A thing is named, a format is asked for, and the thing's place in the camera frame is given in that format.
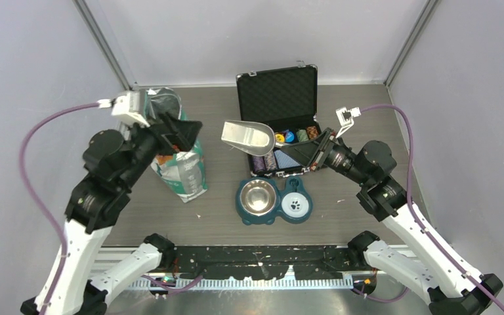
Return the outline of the green pet food bag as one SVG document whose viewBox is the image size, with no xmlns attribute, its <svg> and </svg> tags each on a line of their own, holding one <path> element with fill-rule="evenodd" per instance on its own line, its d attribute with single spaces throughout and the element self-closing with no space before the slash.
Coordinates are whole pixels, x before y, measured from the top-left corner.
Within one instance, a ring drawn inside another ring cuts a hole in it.
<svg viewBox="0 0 504 315">
<path fill-rule="evenodd" d="M 148 89 L 146 116 L 153 117 L 158 111 L 169 112 L 179 120 L 188 119 L 182 109 L 180 96 L 168 87 Z M 205 180 L 203 150 L 197 140 L 189 152 L 171 156 L 156 156 L 150 167 L 161 180 L 182 200 L 187 203 L 204 194 L 208 187 Z"/>
</svg>

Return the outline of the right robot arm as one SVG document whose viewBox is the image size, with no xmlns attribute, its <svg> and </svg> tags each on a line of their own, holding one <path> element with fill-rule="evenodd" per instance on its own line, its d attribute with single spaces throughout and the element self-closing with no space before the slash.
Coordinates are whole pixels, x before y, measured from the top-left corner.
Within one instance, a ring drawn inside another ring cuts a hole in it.
<svg viewBox="0 0 504 315">
<path fill-rule="evenodd" d="M 387 144 L 371 140 L 355 154 L 326 129 L 312 140 L 279 147 L 311 171 L 326 166 L 358 184 L 360 205 L 418 259 L 401 255 L 365 231 L 348 244 L 354 268 L 382 270 L 420 297 L 432 314 L 481 314 L 495 302 L 502 281 L 471 266 L 428 223 L 411 194 L 391 176 L 396 160 Z"/>
</svg>

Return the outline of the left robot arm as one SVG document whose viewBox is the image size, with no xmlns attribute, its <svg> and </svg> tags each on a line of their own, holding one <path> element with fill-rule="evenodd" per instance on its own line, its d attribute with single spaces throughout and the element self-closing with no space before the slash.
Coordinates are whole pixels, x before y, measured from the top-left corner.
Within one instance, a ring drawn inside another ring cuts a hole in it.
<svg viewBox="0 0 504 315">
<path fill-rule="evenodd" d="M 91 276 L 93 263 L 133 186 L 158 155 L 189 151 L 202 128 L 159 114 L 147 127 L 134 125 L 130 137 L 108 129 L 98 132 L 83 153 L 87 175 L 72 190 L 59 230 L 61 245 L 43 289 L 24 301 L 23 314 L 104 314 L 111 302 L 135 280 L 157 269 L 170 270 L 175 246 L 158 234 L 103 275 Z"/>
</svg>

